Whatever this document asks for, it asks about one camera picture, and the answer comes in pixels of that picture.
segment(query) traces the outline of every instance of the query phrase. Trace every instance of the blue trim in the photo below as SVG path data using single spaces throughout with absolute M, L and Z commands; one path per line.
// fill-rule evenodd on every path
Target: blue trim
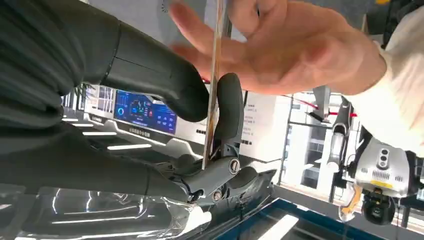
M 243 222 L 233 227 L 231 230 L 225 232 L 223 235 L 219 236 L 218 240 L 234 240 L 237 239 L 239 233 L 250 229 L 258 220 L 265 218 L 264 216 L 268 215 L 274 209 L 280 209 L 285 212 L 288 212 L 290 215 L 293 215 L 299 219 L 303 219 L 314 223 L 326 230 L 333 232 L 342 236 L 345 232 L 345 224 L 340 221 L 331 219 L 330 217 L 321 215 L 317 212 L 311 210 L 302 210 L 298 208 L 296 204 L 288 202 L 283 199 L 276 199 L 266 207 L 261 209 L 259 212 L 254 214 L 248 219 L 245 219 Z M 368 232 L 362 231 L 360 229 L 349 226 L 347 229 L 346 236 L 350 239 L 361 239 L 361 240 L 383 240 L 378 236 L 370 234 Z

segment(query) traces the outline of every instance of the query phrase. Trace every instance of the metal screw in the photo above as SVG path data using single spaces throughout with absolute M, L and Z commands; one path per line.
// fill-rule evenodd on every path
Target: metal screw
M 221 193 L 221 191 L 220 190 L 216 190 L 213 193 L 213 201 L 214 202 L 218 202 L 221 199 L 222 196 L 223 196 L 223 194 Z
M 231 174 L 237 174 L 240 170 L 240 162 L 237 158 L 233 158 L 229 163 L 229 172 Z

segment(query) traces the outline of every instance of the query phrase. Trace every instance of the digital display screen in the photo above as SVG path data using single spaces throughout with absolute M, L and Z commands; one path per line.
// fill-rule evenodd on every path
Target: digital display screen
M 175 134 L 177 115 L 162 102 L 155 102 L 143 94 L 117 90 L 113 116 L 141 127 Z

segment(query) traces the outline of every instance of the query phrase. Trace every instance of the white sleeve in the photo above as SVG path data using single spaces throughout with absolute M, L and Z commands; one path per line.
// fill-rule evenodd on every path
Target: white sleeve
M 347 95 L 378 140 L 424 157 L 424 7 L 407 15 L 380 50 L 387 71 L 370 89 Z

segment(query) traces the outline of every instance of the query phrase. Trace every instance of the yellow label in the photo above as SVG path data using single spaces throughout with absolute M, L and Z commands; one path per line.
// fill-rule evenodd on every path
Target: yellow label
M 374 184 L 376 186 L 383 187 L 383 188 L 386 188 L 386 189 L 392 189 L 393 188 L 393 186 L 391 184 L 381 182 L 381 181 L 372 180 L 371 184 Z
M 380 4 L 380 5 L 387 4 L 389 2 L 390 2 L 390 0 L 375 0 L 375 3 Z

